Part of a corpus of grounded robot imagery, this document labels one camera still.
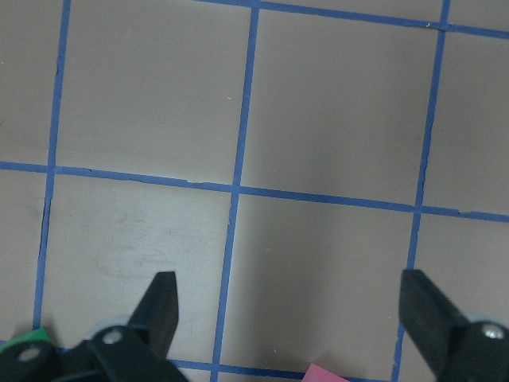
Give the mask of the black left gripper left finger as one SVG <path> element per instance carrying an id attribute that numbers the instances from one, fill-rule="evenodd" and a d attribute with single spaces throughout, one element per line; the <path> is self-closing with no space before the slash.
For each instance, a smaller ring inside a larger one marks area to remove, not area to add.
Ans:
<path id="1" fill-rule="evenodd" d="M 1 353 L 3 381 L 184 381 L 167 359 L 178 324 L 177 280 L 158 272 L 132 315 L 62 353 L 52 342 L 21 343 Z"/>

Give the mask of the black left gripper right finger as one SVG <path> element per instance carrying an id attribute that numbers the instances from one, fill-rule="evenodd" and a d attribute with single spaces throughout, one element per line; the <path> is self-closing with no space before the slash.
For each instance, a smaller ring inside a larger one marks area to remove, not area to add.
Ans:
<path id="1" fill-rule="evenodd" d="M 508 327 L 467 315 L 421 270 L 404 270 L 399 320 L 436 381 L 507 381 Z"/>

